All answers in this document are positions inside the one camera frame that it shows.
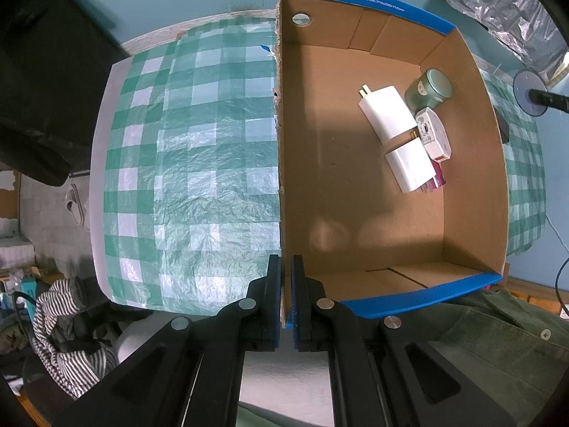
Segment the white square charger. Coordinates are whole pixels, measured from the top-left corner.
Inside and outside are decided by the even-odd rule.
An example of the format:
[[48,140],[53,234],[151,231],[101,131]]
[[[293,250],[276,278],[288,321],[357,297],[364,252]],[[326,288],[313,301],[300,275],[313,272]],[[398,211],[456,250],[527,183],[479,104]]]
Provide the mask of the white square charger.
[[385,158],[402,193],[413,192],[435,178],[435,169],[420,138],[388,152]]

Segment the green checkered tablecloth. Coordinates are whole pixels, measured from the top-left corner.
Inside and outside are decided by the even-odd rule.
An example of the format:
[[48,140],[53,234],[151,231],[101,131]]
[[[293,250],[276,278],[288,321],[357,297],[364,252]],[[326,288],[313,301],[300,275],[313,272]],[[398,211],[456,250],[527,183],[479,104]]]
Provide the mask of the green checkered tablecloth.
[[[136,55],[102,153],[92,158],[95,270],[108,297],[213,314],[283,252],[278,27],[237,17]],[[508,189],[504,264],[546,227],[537,130],[511,87],[479,69],[499,125]]]

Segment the green round tin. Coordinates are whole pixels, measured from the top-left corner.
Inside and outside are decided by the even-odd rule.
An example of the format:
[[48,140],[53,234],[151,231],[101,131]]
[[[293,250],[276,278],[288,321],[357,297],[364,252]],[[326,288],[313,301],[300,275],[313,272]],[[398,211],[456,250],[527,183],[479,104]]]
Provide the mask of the green round tin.
[[405,91],[404,100],[413,113],[428,107],[437,108],[450,99],[453,89],[450,79],[436,68],[428,68]]

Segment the black hanging garment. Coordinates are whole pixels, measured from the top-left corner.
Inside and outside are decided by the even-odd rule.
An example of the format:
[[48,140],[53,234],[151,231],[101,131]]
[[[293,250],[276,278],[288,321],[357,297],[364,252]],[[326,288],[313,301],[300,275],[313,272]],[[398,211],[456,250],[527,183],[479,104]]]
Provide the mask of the black hanging garment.
[[110,70],[124,49],[74,0],[1,13],[1,161],[61,186],[91,166]]

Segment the pink gold battery pack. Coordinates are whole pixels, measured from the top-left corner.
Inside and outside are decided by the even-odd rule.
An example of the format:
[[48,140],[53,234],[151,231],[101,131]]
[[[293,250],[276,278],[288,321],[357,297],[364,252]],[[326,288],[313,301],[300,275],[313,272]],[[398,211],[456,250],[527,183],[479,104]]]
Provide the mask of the pink gold battery pack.
[[441,165],[436,161],[431,161],[431,164],[435,170],[435,175],[434,178],[429,179],[429,181],[426,181],[420,186],[420,190],[422,190],[424,193],[434,192],[446,184],[446,181],[443,178]]

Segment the white plug charger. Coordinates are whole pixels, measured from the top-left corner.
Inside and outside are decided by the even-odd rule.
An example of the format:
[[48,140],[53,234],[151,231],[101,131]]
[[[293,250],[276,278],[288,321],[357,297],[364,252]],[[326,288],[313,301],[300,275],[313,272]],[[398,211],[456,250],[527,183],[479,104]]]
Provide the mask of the white plug charger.
[[359,93],[359,107],[382,144],[417,126],[417,121],[393,85],[375,91],[363,85]]

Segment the striped cloth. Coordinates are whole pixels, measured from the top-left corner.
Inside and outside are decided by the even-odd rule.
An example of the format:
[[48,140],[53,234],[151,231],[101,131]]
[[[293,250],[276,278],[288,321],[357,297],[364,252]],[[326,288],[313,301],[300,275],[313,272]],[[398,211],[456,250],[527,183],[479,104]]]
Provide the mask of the striped cloth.
[[36,299],[32,348],[54,382],[73,399],[118,365],[111,345],[95,338],[103,324],[89,313],[103,302],[79,278],[55,280]]

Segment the grey plastic sheet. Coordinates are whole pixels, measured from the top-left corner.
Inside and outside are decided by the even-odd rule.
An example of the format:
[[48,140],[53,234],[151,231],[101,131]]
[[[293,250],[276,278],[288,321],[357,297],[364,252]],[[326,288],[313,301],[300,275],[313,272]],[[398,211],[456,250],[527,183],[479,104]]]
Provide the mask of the grey plastic sheet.
[[445,0],[475,19],[553,87],[568,67],[568,45],[539,0]]

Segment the white octagonal box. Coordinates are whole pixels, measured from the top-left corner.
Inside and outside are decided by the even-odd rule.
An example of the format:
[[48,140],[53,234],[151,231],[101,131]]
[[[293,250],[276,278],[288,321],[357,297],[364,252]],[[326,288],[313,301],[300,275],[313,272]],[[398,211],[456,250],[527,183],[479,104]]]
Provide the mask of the white octagonal box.
[[426,107],[417,112],[415,120],[420,141],[429,157],[436,162],[450,160],[450,140],[439,116],[431,108]]

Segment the green corduroy shirt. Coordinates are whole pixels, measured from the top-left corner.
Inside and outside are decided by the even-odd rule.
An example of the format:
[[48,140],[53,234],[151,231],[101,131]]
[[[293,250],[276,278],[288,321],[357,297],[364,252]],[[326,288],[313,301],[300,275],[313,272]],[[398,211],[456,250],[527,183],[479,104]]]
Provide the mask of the green corduroy shirt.
[[353,307],[366,321],[388,425],[567,425],[566,320],[504,289],[401,302]]

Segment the blue cardboard box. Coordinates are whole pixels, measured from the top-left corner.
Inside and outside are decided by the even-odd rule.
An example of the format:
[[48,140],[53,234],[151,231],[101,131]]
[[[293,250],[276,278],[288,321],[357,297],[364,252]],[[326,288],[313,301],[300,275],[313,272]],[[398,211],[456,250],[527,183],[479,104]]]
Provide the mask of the blue cardboard box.
[[[369,319],[501,280],[508,237],[494,108],[458,28],[398,0],[279,0],[282,244],[328,298]],[[404,93],[429,68],[450,79],[443,186],[404,193],[360,109],[360,88]]]

